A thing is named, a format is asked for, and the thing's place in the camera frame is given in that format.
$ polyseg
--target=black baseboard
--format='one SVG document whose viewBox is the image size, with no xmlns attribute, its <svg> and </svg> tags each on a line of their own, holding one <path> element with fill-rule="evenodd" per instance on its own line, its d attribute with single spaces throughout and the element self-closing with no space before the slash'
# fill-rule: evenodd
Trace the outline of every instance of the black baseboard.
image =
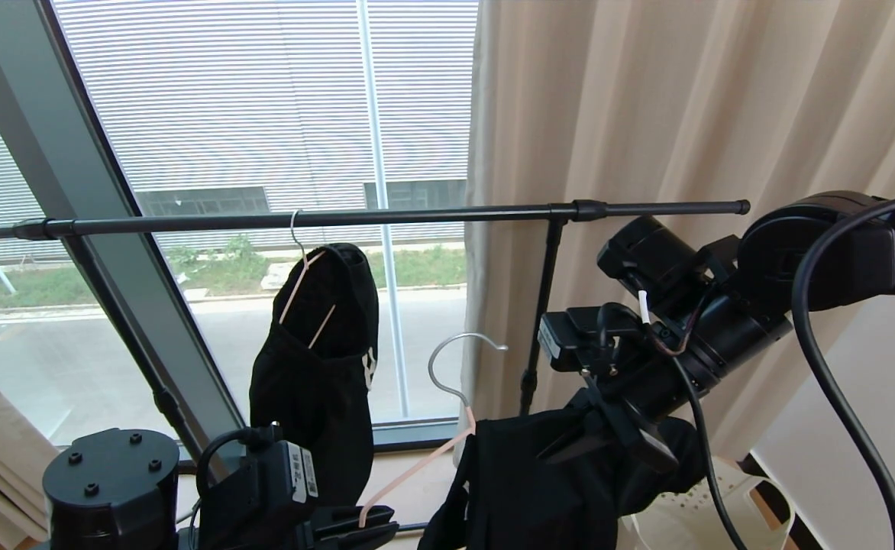
<svg viewBox="0 0 895 550">
<path fill-rule="evenodd" d="M 763 471 L 751 454 L 748 454 L 739 464 L 740 469 L 751 476 L 770 477 Z M 770 511 L 773 512 L 777 519 L 781 522 L 787 521 L 787 518 L 790 516 L 790 508 L 787 507 L 787 502 L 783 495 L 780 494 L 780 491 L 776 490 L 771 484 L 759 484 L 756 487 L 756 492 L 761 495 L 763 501 L 770 507 Z M 801 518 L 800 514 L 794 514 L 793 516 L 793 525 L 790 526 L 790 539 L 793 540 L 793 543 L 797 545 L 799 550 L 824 550 L 817 539 L 814 539 L 811 530 L 807 529 L 807 524 L 804 523 L 804 519 Z"/>
</svg>

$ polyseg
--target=hanging black garment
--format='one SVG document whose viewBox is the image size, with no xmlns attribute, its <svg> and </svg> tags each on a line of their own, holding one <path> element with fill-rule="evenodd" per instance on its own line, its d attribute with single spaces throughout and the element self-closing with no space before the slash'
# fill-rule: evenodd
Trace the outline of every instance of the hanging black garment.
<svg viewBox="0 0 895 550">
<path fill-rule="evenodd" d="M 581 418 L 580 409 L 561 409 L 478 422 L 418 550 L 612 549 L 616 519 L 647 508 L 661 492 L 688 491 L 705 476 L 695 428 L 671 418 L 660 425 L 679 461 L 668 474 L 611 447 L 556 465 L 535 458 Z"/>
<path fill-rule="evenodd" d="M 281 312 L 304 262 L 295 264 L 274 296 L 270 333 L 251 378 L 251 425 L 277 421 L 287 441 L 312 452 L 319 505 L 353 506 L 373 462 L 367 391 L 376 365 L 379 300 L 360 248 L 329 244 L 307 258 L 322 251 L 283 324 Z M 328 323 L 310 349 L 326 316 Z"/>
</svg>

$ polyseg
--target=white corrugated building facade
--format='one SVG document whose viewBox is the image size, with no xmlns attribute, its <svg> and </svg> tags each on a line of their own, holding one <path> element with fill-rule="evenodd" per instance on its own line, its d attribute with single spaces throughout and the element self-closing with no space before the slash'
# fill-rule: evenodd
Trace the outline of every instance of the white corrugated building facade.
<svg viewBox="0 0 895 550">
<path fill-rule="evenodd" d="M 56 0 L 61 27 L 145 215 L 376 208 L 354 0 Z M 477 0 L 368 0 L 389 205 L 463 201 Z M 0 137 L 0 224 L 42 215 Z M 219 248 L 235 233 L 164 234 Z M 395 243 L 459 240 L 460 224 L 395 226 Z M 286 229 L 250 232 L 290 248 Z M 374 243 L 376 227 L 303 243 Z M 0 241 L 0 261 L 59 257 Z"/>
</svg>

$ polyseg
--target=road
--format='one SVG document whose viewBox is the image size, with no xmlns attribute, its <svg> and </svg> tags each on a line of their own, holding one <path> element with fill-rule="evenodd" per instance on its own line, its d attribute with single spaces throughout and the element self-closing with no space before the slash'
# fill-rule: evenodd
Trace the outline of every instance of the road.
<svg viewBox="0 0 895 550">
<path fill-rule="evenodd" d="M 409 417 L 457 415 L 457 398 L 427 376 L 431 351 L 464 326 L 464 290 L 399 293 Z M 267 336 L 270 300 L 192 304 L 221 375 L 248 416 L 254 358 Z M 389 303 L 380 294 L 378 366 L 370 391 L 374 422 L 402 420 L 389 327 Z M 461 342 L 438 356 L 438 378 L 458 386 Z M 109 321 L 95 312 L 0 321 L 0 390 L 54 443 L 112 427 L 173 434 L 155 410 L 145 380 Z"/>
</svg>

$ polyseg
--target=curb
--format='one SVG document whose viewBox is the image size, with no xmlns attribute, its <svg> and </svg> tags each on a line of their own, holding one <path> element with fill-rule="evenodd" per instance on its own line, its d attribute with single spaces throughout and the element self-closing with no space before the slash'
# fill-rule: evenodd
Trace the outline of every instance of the curb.
<svg viewBox="0 0 895 550">
<path fill-rule="evenodd" d="M 458 283 L 455 285 L 423 285 L 423 286 L 400 286 L 396 292 L 412 292 L 412 291 L 454 291 L 466 288 L 467 283 Z M 378 293 L 387 292 L 386 288 L 377 289 Z M 252 299 L 272 299 L 273 292 L 259 293 L 259 295 L 236 295 L 236 296 L 203 296 L 198 299 L 187 299 L 186 303 L 218 303 L 218 302 L 247 302 Z M 85 309 L 101 309 L 98 303 L 72 303 L 70 306 L 29 306 L 29 307 L 8 307 L 8 309 L 0 309 L 0 315 L 15 315 L 23 313 L 53 313 L 63 312 L 66 315 Z"/>
</svg>

